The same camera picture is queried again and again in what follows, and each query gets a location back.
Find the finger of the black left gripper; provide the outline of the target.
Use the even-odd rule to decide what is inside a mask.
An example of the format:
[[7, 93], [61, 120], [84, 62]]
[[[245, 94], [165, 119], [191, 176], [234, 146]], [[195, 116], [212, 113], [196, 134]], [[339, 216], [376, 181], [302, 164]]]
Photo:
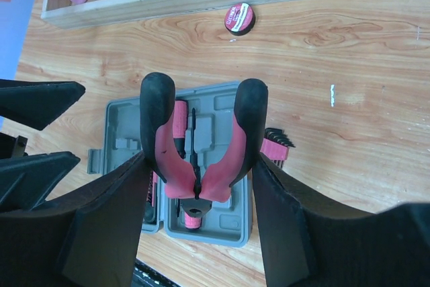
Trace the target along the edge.
[[2, 159], [1, 211], [37, 207], [80, 160], [68, 151]]
[[85, 93], [74, 81], [1, 80], [1, 116], [43, 130]]

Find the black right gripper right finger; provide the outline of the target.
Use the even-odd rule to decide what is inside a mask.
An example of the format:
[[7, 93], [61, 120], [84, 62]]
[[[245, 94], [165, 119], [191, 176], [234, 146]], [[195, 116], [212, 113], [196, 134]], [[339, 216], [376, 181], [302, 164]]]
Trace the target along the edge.
[[372, 214], [261, 156], [253, 191], [268, 286], [428, 286], [429, 205]]

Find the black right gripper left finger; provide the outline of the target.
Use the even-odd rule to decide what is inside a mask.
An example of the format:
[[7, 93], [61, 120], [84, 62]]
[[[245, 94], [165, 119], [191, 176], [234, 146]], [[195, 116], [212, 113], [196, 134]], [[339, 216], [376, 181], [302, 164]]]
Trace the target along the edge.
[[1, 285], [130, 286], [150, 174], [137, 153], [31, 210], [1, 211]]

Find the pink black utility knife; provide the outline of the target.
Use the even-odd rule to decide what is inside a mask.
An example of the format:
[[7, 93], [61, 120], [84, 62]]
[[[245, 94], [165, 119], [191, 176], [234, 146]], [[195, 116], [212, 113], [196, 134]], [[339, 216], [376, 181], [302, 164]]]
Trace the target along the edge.
[[152, 172], [150, 177], [150, 183], [148, 187], [148, 194], [146, 197], [146, 206], [144, 211], [144, 223], [145, 224], [156, 224], [157, 222], [157, 184], [158, 176], [155, 172]]

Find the pink black screwdriver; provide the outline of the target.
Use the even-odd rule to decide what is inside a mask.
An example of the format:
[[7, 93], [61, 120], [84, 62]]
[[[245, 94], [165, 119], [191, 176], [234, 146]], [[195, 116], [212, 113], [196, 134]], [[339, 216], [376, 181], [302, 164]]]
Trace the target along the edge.
[[191, 110], [191, 155], [189, 162], [193, 167], [193, 172], [196, 177], [193, 193], [194, 197], [187, 199], [183, 203], [183, 209], [185, 212], [185, 227], [189, 230], [197, 230], [201, 227], [202, 219], [198, 217], [201, 214], [201, 210], [196, 206], [196, 201], [199, 199], [201, 192], [201, 173], [200, 166], [198, 165], [198, 154], [195, 150], [195, 133], [196, 133], [196, 109]]
[[187, 130], [188, 107], [187, 102], [177, 100], [173, 115], [173, 140], [179, 156], [185, 158], [185, 132]]

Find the pink black pliers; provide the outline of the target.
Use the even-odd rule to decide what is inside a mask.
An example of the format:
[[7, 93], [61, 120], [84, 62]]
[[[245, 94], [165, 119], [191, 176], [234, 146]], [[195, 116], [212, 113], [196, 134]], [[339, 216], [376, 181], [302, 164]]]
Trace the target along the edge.
[[[150, 73], [140, 87], [140, 143], [150, 168], [165, 184], [170, 199], [183, 203], [194, 197], [196, 177], [189, 157], [182, 159], [173, 140], [175, 83], [164, 73]], [[198, 121], [196, 109], [195, 150], [201, 173], [201, 192], [196, 206], [205, 216], [214, 202], [226, 202], [232, 187], [256, 164], [263, 143], [268, 88], [259, 79], [239, 83], [228, 126], [211, 129]]]

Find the grey plastic tool case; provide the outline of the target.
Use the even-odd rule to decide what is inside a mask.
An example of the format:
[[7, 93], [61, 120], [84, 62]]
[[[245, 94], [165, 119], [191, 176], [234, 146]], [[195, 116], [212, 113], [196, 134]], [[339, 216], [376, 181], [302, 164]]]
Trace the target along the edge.
[[[197, 108], [198, 121], [211, 129], [230, 124], [238, 82], [221, 83], [176, 92], [176, 101], [187, 102], [188, 121], [185, 132], [185, 158], [189, 157], [189, 136], [192, 108]], [[139, 131], [139, 98], [118, 99], [107, 104], [103, 147], [88, 153], [87, 172], [105, 175], [141, 150]], [[173, 238], [203, 243], [244, 246], [252, 231], [253, 203], [252, 182], [247, 177], [237, 182], [230, 198], [223, 203], [214, 202], [203, 217], [201, 227], [189, 230], [185, 227], [185, 212], [178, 199], [165, 194], [165, 184], [158, 179], [157, 222], [145, 224], [142, 231], [153, 234], [160, 229]]]

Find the red black tape roll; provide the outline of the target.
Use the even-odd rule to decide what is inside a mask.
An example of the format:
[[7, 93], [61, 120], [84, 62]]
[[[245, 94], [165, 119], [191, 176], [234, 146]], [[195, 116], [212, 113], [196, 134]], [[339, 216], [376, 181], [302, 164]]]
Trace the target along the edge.
[[224, 17], [224, 27], [235, 36], [249, 33], [256, 22], [256, 15], [248, 3], [233, 5]]

